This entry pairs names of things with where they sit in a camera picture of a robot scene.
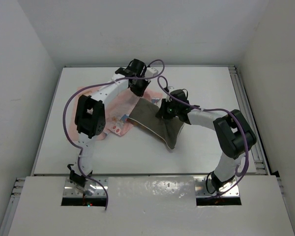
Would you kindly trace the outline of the grey floral pillow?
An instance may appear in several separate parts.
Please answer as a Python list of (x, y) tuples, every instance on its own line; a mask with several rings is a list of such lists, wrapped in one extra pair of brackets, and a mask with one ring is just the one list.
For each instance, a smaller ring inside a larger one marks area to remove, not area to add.
[(158, 111), (159, 107), (157, 105), (140, 98), (128, 116), (127, 121), (148, 130), (164, 141), (167, 148), (173, 150), (176, 147), (184, 123), (177, 117), (173, 119), (157, 118), (156, 113)]

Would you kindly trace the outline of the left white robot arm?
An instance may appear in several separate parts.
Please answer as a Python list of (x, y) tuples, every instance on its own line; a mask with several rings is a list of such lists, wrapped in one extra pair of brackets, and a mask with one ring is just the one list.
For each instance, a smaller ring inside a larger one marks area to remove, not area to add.
[(158, 70), (134, 59), (126, 68), (118, 68), (112, 78), (103, 84), (95, 85), (98, 91), (90, 95), (81, 95), (78, 99), (74, 123), (79, 134), (78, 143), (74, 143), (66, 129), (65, 117), (69, 105), (66, 103), (62, 125), (68, 141), (80, 150), (74, 164), (67, 167), (70, 170), (69, 179), (80, 188), (92, 181), (92, 159), (97, 136), (103, 133), (106, 125), (105, 108), (122, 92), (129, 90), (134, 95), (142, 97), (150, 80), (158, 75)]

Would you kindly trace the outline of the pink cartoon pillowcase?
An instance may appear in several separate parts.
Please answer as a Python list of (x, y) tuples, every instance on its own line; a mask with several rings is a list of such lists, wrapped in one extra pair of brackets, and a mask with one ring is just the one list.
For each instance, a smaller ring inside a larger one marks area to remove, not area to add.
[[(97, 88), (87, 89), (74, 99), (74, 107), (71, 116), (70, 126), (68, 128), (68, 134), (71, 140), (77, 141), (79, 139), (78, 131), (74, 123), (78, 99), (81, 95), (91, 95), (93, 92), (99, 90)], [(110, 133), (121, 137), (125, 135), (133, 125), (127, 122), (128, 116), (136, 106), (140, 97), (137, 97), (129, 89), (120, 93), (108, 106), (105, 107), (106, 125), (103, 132), (97, 136), (98, 140), (104, 140)]]

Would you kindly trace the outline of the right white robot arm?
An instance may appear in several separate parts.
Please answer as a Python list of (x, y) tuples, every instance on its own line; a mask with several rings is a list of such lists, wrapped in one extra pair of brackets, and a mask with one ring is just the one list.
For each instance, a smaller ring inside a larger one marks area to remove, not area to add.
[(249, 150), (257, 138), (240, 110), (203, 109), (191, 105), (188, 93), (173, 87), (164, 88), (157, 118), (173, 119), (189, 125), (198, 125), (215, 131), (222, 154), (215, 170), (210, 174), (214, 192), (219, 192), (234, 177), (243, 177), (249, 167)]

